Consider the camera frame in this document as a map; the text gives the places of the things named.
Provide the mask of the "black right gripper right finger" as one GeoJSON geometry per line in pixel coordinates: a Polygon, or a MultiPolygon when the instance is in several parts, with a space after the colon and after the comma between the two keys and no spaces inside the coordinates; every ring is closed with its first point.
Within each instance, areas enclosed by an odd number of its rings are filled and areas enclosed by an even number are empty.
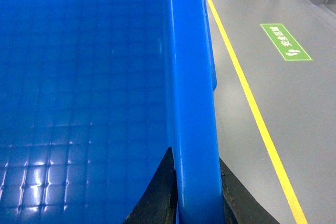
{"type": "Polygon", "coordinates": [[[223,161],[220,161],[220,171],[226,223],[276,222],[223,161]]]}

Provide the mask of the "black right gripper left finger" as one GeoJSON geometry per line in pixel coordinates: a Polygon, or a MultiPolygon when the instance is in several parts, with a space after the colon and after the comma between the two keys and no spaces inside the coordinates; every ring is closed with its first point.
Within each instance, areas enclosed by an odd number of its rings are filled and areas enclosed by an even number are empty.
{"type": "Polygon", "coordinates": [[[169,147],[144,194],[123,223],[176,223],[177,201],[176,171],[169,147]]]}

